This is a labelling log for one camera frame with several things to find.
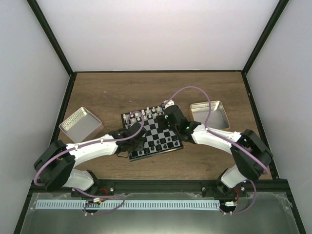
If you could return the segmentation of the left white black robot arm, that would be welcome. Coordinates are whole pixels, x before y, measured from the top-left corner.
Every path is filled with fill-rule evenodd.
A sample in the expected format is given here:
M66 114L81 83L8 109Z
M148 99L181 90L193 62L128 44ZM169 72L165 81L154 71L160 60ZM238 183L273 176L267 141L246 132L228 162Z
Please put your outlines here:
M68 187L94 197L99 193L98 179L92 171L81 171L76 167L101 156L130 153L144 142L145 133L144 125L136 122L127 129L111 131L86 142L65 144L62 140L54 141L34 163L34 184L49 192Z

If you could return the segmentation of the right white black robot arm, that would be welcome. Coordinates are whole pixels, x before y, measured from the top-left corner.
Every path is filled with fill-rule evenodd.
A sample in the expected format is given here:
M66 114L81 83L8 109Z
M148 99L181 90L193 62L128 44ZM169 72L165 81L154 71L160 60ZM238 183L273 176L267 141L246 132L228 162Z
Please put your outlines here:
M227 132L209 128L197 121L189 121L177 105L167 106L158 117L160 129L173 131L178 139L198 145L207 145L233 156L235 165L226 169L219 177L217 192L228 196L234 187L246 180L257 181L269 172L268 165L273 159L269 148L252 130Z

